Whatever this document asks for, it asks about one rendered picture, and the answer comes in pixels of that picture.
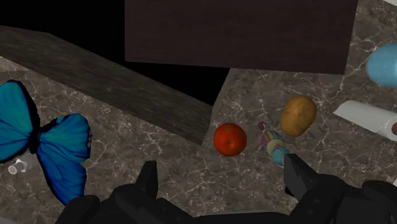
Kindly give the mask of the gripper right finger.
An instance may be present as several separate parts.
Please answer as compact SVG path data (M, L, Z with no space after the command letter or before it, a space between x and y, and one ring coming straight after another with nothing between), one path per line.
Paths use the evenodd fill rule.
M284 184L298 201L290 216L303 224L397 224L397 186L389 182L367 180L353 187L289 153Z

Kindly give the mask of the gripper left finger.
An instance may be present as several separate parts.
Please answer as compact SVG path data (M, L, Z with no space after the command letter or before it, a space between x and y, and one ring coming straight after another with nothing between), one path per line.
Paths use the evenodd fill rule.
M57 224L194 224L194 217L157 193L157 162L147 161L135 183L116 187L107 199L84 195L68 202Z

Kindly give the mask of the colourful striped doll figure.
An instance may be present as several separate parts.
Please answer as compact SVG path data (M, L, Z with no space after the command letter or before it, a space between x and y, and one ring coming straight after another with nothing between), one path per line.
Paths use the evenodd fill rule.
M285 155L289 153L286 149L284 139L274 130L270 130L265 122L259 122L258 128L261 130L261 143L267 153L272 157L275 165L284 168Z

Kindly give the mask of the brown potato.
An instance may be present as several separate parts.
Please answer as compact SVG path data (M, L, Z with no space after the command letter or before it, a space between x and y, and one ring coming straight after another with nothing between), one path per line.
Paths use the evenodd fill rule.
M316 119L317 107L314 101L304 95L291 97L280 118L280 127L292 137L301 136Z

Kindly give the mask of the white paper towel roll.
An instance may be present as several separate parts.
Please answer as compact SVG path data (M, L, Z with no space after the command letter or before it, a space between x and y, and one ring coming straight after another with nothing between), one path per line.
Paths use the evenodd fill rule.
M395 112L349 100L342 103L333 113L364 129L397 142L397 113Z

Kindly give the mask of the red tomato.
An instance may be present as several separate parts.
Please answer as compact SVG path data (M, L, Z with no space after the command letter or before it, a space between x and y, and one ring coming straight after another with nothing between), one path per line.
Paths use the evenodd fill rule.
M214 132L213 143L216 150L226 157L242 153L247 145L247 135L235 123L224 123Z

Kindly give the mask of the blue butterfly figure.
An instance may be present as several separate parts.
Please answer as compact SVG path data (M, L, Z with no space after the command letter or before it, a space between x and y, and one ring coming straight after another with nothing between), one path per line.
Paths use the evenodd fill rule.
M82 162L90 158L92 133L86 118L73 113L40 126L37 107L22 82L0 85L0 163L29 150L61 203L84 194Z

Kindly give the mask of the white salt shaker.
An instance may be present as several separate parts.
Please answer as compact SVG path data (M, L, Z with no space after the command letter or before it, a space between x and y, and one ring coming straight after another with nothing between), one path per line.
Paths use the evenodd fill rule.
M38 158L35 154L27 153L16 159L15 163L8 167L8 172L16 175L26 172L39 165Z

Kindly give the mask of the light blue rounded object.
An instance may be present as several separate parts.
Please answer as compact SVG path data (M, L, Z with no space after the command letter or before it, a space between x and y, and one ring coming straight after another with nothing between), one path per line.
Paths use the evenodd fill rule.
M397 88L397 42L376 49L366 63L366 73L378 85Z

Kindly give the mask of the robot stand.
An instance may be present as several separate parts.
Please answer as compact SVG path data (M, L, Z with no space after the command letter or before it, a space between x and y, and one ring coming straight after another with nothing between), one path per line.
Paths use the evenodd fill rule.
M344 74L358 0L125 0L125 58Z

